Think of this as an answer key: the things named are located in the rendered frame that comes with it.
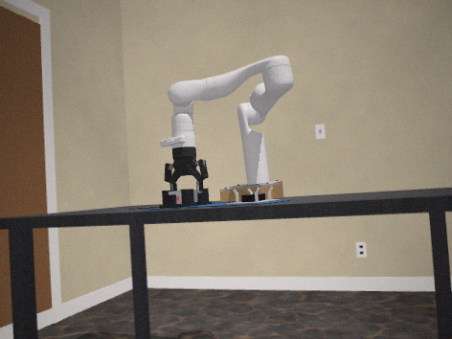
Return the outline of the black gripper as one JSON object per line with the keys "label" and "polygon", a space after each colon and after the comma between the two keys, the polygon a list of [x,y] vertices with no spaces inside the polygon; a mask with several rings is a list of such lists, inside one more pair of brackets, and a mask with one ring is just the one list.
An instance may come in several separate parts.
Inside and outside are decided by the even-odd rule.
{"label": "black gripper", "polygon": [[[202,193],[203,180],[208,178],[209,175],[206,161],[203,159],[196,161],[196,147],[173,148],[172,158],[173,164],[165,164],[165,181],[170,183],[170,190],[177,191],[177,184],[175,183],[180,176],[192,175],[197,180],[197,193]],[[197,165],[200,167],[200,172],[196,169]],[[172,173],[173,169],[175,171]]]}

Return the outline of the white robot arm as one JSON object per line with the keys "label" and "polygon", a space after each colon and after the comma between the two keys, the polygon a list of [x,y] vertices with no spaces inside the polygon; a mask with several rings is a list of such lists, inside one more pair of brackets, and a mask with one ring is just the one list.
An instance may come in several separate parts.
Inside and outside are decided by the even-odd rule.
{"label": "white robot arm", "polygon": [[264,83],[253,90],[250,102],[238,105],[237,116],[247,185],[270,182],[264,135],[250,129],[249,125],[263,123],[278,99],[293,87],[294,79],[287,56],[272,56],[220,76],[173,84],[168,90],[168,98],[173,103],[172,137],[161,140],[161,147],[195,147],[193,101],[226,97],[259,73],[262,73]]}

